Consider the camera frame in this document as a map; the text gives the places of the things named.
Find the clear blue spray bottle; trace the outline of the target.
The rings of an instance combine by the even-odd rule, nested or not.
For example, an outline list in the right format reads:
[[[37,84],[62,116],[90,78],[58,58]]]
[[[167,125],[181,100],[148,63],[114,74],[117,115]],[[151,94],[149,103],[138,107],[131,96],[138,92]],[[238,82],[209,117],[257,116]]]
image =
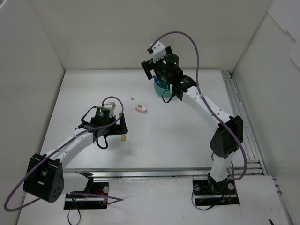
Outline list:
[[[155,75],[153,76],[153,79],[154,79],[154,82],[155,82],[155,84],[156,85],[160,85],[160,79],[159,78],[157,78]]]

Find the pink white mini stapler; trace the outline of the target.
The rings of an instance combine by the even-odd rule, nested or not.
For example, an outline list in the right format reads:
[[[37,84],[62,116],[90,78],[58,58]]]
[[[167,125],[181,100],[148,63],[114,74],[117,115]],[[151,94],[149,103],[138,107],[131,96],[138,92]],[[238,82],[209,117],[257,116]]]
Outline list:
[[[135,107],[135,110],[140,113],[147,113],[147,108],[143,106],[142,104],[137,104]]]

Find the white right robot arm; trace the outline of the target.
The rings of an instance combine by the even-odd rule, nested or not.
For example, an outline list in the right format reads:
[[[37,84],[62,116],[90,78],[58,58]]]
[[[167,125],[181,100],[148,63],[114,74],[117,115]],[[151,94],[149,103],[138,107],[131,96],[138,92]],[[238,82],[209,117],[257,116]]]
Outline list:
[[[243,120],[233,117],[204,96],[196,81],[185,75],[179,67],[179,57],[170,46],[163,44],[147,50],[153,57],[141,63],[148,79],[163,81],[173,97],[192,107],[212,128],[210,148],[214,154],[213,166],[208,174],[207,187],[213,193],[227,187],[229,169],[238,144],[243,142]]]

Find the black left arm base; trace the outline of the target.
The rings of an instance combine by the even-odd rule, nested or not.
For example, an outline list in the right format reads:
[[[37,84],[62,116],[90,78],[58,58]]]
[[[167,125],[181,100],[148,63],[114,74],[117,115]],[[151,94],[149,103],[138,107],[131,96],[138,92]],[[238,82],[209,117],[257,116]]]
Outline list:
[[[104,210],[108,207],[108,198],[94,197],[86,195],[105,195],[109,193],[109,181],[94,181],[93,174],[90,172],[76,172],[76,175],[87,179],[83,190],[74,190],[74,192],[83,192],[84,195],[66,194],[64,210]]]

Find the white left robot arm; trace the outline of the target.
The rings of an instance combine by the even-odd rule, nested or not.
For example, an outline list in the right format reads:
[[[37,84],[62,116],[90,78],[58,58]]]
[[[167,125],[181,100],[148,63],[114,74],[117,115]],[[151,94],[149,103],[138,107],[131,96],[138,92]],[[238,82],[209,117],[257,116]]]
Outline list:
[[[65,172],[67,165],[85,148],[98,143],[102,137],[124,135],[128,132],[125,116],[114,114],[109,105],[97,106],[90,121],[81,118],[81,124],[65,143],[52,151],[30,158],[23,190],[49,203],[55,202],[62,194],[79,193],[84,197],[93,193],[93,177],[90,172]]]

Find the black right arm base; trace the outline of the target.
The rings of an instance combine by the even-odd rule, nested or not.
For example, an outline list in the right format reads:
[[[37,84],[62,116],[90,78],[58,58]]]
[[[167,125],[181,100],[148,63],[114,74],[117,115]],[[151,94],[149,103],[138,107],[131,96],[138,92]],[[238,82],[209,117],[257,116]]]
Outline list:
[[[239,197],[232,179],[217,190],[212,190],[208,180],[193,180],[192,203],[200,210],[209,210],[215,206],[239,205]]]

